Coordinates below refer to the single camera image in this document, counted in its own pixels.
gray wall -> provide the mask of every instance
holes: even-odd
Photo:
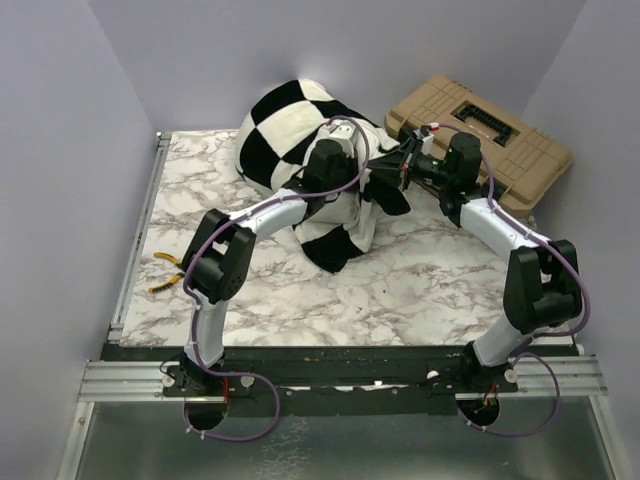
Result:
[[[584,0],[89,3],[149,117],[172,130],[237,127],[294,77],[377,121],[436,73],[519,115]]]
[[[537,209],[578,247],[598,353],[640,475],[640,3],[589,0],[524,118],[567,143],[575,165]]]
[[[155,135],[84,0],[0,5],[0,478],[54,478]]]

screw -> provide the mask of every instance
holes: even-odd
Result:
[[[162,386],[166,387],[166,388],[170,388],[173,387],[173,385],[176,383],[176,381],[171,378],[169,375],[164,375],[162,377]]]
[[[251,385],[253,385],[253,382],[255,382],[253,377],[240,377],[240,384],[245,388],[249,388]]]
[[[504,371],[504,379],[509,383],[516,383],[518,381],[518,374],[514,369],[509,368]]]

table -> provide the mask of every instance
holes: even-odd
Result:
[[[236,173],[235,130],[174,132],[125,297],[120,344],[181,346],[191,303],[179,286],[152,294],[177,269],[204,213],[261,197]],[[291,229],[260,243],[233,298],[224,343],[234,346],[463,345],[500,315],[506,266],[445,218],[434,197],[407,191],[412,211],[382,216],[371,251],[337,274],[309,261]],[[570,344],[571,338],[539,343]]]

checkered cloth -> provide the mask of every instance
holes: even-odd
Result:
[[[398,146],[384,129],[335,100],[322,85],[293,80],[264,96],[242,123],[236,143],[238,173],[265,196],[295,175],[304,177],[303,167],[311,150],[318,140],[328,138],[327,120],[336,115],[353,118],[363,127],[372,159]],[[362,162],[365,149],[361,138],[356,150],[362,152],[358,155],[358,162]],[[398,189],[369,171],[361,178],[358,191],[342,192],[331,200],[314,216],[294,225],[304,253],[329,272],[340,271],[347,260],[369,250],[381,210],[388,215],[410,210]]]

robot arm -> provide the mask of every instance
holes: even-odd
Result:
[[[494,367],[506,362],[519,346],[537,333],[577,317],[582,295],[575,280],[539,243],[527,238],[501,216],[501,207],[477,198],[461,206],[460,225],[493,250],[507,265],[503,297],[504,312],[484,335],[466,350],[471,363]],[[539,241],[558,250],[577,270],[573,245],[566,240],[552,242],[535,234]],[[550,274],[547,281],[542,274]]]
[[[234,212],[228,217],[217,210],[212,210],[200,224],[187,250],[185,256],[187,261],[190,261],[198,250],[198,244],[201,245],[221,222],[248,216],[247,219],[234,225],[231,234],[227,235],[229,245],[227,253],[220,256],[221,254],[212,249],[212,257],[201,259],[208,265],[203,264],[194,272],[193,290],[201,302],[200,320],[195,326],[196,336],[202,360],[208,367],[220,360],[224,352],[222,332],[227,306],[229,299],[244,283],[253,247],[278,230],[300,223],[305,218],[309,207],[305,200],[285,200],[286,197],[295,196],[296,193],[294,190],[282,188],[259,204]],[[257,210],[257,213],[251,215],[252,210]],[[193,351],[192,329],[189,330],[189,342],[185,347],[185,353],[192,362],[197,364]]]

